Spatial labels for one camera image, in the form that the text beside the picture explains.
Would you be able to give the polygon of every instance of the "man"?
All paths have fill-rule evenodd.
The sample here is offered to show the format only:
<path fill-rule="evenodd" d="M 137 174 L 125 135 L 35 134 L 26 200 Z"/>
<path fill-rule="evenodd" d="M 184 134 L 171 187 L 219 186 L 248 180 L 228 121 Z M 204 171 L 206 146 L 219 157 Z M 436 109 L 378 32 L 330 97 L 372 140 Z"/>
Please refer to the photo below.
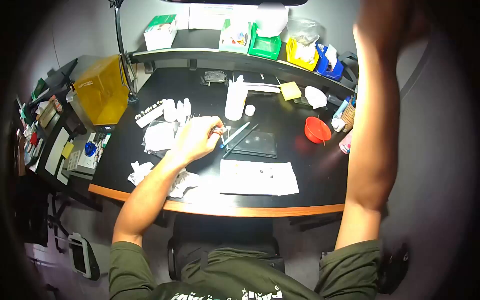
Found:
<path fill-rule="evenodd" d="M 220 118 L 201 117 L 186 125 L 175 149 L 133 191 L 120 212 L 111 250 L 111 298 L 373 299 L 380 260 L 380 211 L 397 173 L 396 63 L 410 24 L 409 4 L 367 0 L 354 26 L 360 81 L 347 195 L 336 249 L 321 261 L 320 295 L 258 259 L 262 253 L 234 249 L 209 253 L 207 267 L 186 266 L 182 282 L 156 286 L 141 248 L 142 236 L 162 209 L 179 171 L 216 146 L 219 136 L 208 133 L 223 126 Z"/>

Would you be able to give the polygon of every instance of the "floor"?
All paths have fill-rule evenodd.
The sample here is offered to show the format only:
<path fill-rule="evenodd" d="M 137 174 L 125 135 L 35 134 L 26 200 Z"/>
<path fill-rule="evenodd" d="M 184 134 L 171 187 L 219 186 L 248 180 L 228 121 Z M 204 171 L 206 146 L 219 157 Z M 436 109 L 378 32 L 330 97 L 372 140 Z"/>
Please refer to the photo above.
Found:
<path fill-rule="evenodd" d="M 68 253 L 60 254 L 55 248 L 53 230 L 49 229 L 48 247 L 26 244 L 26 253 L 36 259 L 35 266 L 45 284 L 59 291 L 59 299 L 108 299 L 109 248 L 113 227 L 120 208 L 112 202 L 104 202 L 103 213 L 96 212 L 72 201 L 62 215 L 62 224 L 70 232 L 80 233 L 94 250 L 102 276 L 93 282 L 72 271 Z M 280 253 L 286 260 L 286 273 L 305 286 L 314 289 L 319 275 L 318 262 L 322 252 L 332 251 L 340 223 L 299 232 L 290 226 L 287 218 L 274 220 L 274 236 Z M 144 249 L 150 260 L 150 268 L 157 283 L 170 282 L 168 275 L 167 242 L 172 226 L 151 226 L 144 236 Z M 60 246 L 67 248 L 65 242 Z"/>

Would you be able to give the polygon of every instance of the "plastic bag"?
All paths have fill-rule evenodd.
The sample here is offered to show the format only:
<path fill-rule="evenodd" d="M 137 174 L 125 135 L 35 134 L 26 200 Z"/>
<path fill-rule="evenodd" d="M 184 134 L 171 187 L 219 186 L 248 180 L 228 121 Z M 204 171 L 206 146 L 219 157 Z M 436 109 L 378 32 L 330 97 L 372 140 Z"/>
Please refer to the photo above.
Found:
<path fill-rule="evenodd" d="M 152 121 L 150 123 L 150 125 L 148 126 L 147 130 L 145 131 L 142 146 L 145 146 L 145 152 L 146 153 L 152 154 L 152 155 L 154 155 L 158 158 L 163 158 L 165 156 L 165 154 L 167 153 L 167 151 L 170 150 L 170 147 L 168 147 L 168 146 L 164 147 L 163 144 L 162 145 L 157 144 L 157 142 L 162 142 L 162 143 L 167 142 L 168 139 L 166 137 L 163 137 L 162 139 L 158 139 L 158 137 L 161 136 L 161 134 L 164 133 L 164 132 L 152 132 L 154 134 L 154 137 L 152 137 L 154 139 L 152 141 L 153 144 L 147 145 L 147 144 L 149 144 L 149 141 L 146 141 L 146 138 L 148 138 L 147 131 L 152 130 L 153 127 L 155 127 L 159 124 L 169 125 L 168 126 L 169 129 L 173 131 L 173 141 L 168 142 L 169 146 L 173 146 L 173 143 L 175 142 L 175 137 L 177 137 L 177 134 L 181 133 L 181 131 L 183 130 L 183 127 L 180 127 L 179 122 L 166 122 L 166 121 Z"/>
<path fill-rule="evenodd" d="M 315 43 L 320 38 L 322 26 L 320 23 L 309 19 L 289 19 L 287 23 L 288 34 L 290 38 L 306 47 Z"/>

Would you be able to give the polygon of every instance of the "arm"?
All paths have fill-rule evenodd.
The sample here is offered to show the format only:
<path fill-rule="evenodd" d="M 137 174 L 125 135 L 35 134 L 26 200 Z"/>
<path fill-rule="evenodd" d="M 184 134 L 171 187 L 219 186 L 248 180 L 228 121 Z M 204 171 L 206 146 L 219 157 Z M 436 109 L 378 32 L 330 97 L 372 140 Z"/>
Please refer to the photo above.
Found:
<path fill-rule="evenodd" d="M 335 249 L 378 238 L 381 210 L 395 183 L 400 117 L 396 63 L 408 8 L 408 1 L 366 0 L 354 26 L 359 93 Z"/>
<path fill-rule="evenodd" d="M 193 118 L 185 126 L 174 149 L 167 152 L 123 205 L 113 230 L 113 243 L 128 241 L 142 246 L 143 234 L 160 213 L 178 173 L 215 148 L 220 136 L 209 137 L 214 126 L 223 127 L 219 117 Z"/>

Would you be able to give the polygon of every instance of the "desk lamp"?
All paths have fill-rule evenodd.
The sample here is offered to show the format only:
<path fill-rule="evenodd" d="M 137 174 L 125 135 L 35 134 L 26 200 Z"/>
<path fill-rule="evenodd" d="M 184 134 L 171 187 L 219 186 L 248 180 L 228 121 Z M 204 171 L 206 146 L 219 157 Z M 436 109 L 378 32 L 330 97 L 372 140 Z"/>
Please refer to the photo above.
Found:
<path fill-rule="evenodd" d="M 123 82 L 122 76 L 122 84 L 125 85 L 128 90 L 128 105 L 133 105 L 138 103 L 137 93 L 134 89 L 134 82 L 137 80 L 137 75 L 133 71 L 132 62 L 130 61 L 130 57 L 128 52 L 125 52 L 123 47 L 123 40 L 121 36 L 121 25 L 120 25 L 120 7 L 123 4 L 123 0 L 108 0 L 110 1 L 110 8 L 115 10 L 115 25 L 117 29 L 117 42 L 119 45 L 120 51 L 120 75 L 125 74 L 126 83 Z M 280 2 L 285 6 L 295 6 L 295 5 L 302 5 L 307 3 L 307 0 L 163 0 L 165 2 L 174 2 L 174 3 L 204 3 L 204 4 L 241 4 L 241 5 L 260 5 L 264 2 Z M 130 78 L 129 69 L 133 74 L 133 82 Z"/>

